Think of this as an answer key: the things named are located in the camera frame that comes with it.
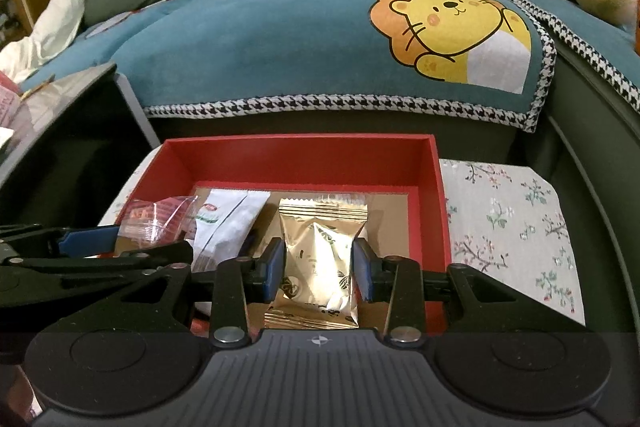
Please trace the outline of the red clear cake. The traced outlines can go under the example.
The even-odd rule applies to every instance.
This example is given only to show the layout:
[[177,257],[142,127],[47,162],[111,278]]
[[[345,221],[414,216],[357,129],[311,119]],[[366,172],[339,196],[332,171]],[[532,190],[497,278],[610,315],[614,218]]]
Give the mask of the red clear cake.
[[171,196],[156,202],[130,202],[120,221],[115,254],[174,243],[186,234],[195,201],[195,196]]

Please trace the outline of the white green snack pack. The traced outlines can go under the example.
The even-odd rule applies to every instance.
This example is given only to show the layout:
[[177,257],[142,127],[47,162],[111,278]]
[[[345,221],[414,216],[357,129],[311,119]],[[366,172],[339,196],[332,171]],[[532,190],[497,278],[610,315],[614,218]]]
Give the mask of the white green snack pack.
[[213,271],[221,262],[238,257],[269,197],[266,191],[228,188],[210,188],[198,196],[188,233],[192,271]]

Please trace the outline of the gold foil snack packet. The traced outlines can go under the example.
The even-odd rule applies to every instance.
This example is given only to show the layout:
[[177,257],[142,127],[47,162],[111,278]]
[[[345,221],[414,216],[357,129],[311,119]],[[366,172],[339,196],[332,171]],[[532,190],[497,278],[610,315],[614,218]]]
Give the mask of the gold foil snack packet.
[[289,197],[279,202],[285,268],[265,312],[267,329],[356,329],[352,244],[369,217],[363,195]]

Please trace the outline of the red cardboard box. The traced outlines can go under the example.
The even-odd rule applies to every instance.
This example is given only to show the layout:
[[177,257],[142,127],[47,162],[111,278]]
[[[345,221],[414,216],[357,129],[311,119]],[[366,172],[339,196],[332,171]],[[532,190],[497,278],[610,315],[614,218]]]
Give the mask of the red cardboard box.
[[429,135],[302,134],[169,140],[117,218],[115,254],[184,242],[194,298],[219,346],[267,329],[360,329],[386,303],[383,336],[415,346],[445,330],[450,260]]

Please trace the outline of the floral tablecloth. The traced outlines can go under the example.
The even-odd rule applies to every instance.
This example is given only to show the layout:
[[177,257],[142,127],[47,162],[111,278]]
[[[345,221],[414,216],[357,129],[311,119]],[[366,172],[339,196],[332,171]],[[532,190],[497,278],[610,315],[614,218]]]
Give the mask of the floral tablecloth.
[[[120,225],[135,199],[132,192],[150,169],[149,154],[122,188],[102,222]],[[439,163],[450,239],[450,259],[471,265],[526,296],[584,323],[585,311],[574,251],[559,196],[551,184],[526,167],[443,159]],[[202,196],[208,187],[176,196]],[[250,248],[261,251],[279,234],[278,205],[289,197],[314,198],[329,192],[277,192],[250,229]]]

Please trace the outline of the white cloth on sofa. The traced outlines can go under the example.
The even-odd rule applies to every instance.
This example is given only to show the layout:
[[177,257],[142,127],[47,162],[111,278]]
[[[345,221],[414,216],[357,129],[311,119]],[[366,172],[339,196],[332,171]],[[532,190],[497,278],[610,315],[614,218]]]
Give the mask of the white cloth on sofa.
[[1,72],[21,83],[62,53],[76,38],[85,4],[86,0],[50,0],[32,33],[1,50]]

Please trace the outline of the teal lion sofa cover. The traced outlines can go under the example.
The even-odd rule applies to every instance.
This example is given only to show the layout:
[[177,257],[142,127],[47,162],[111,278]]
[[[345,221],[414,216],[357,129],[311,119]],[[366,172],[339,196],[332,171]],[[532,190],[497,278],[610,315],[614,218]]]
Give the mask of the teal lion sofa cover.
[[153,118],[396,110],[531,132],[555,61],[509,0],[167,0],[86,29],[27,83],[113,63]]

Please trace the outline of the teal houndstooth right cover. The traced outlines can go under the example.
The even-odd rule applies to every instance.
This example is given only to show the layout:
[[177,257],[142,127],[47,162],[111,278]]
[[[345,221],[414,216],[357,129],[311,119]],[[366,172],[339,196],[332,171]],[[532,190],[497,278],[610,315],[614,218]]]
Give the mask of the teal houndstooth right cover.
[[605,80],[633,109],[639,109],[639,55],[634,39],[568,0],[510,0],[538,22]]

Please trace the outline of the orange plastic basket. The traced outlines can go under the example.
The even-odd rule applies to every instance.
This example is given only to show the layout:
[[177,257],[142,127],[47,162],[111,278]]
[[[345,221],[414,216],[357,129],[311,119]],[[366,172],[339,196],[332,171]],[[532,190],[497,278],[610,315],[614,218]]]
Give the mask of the orange plastic basket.
[[640,55],[640,0],[636,1],[636,23],[634,24],[634,50]]

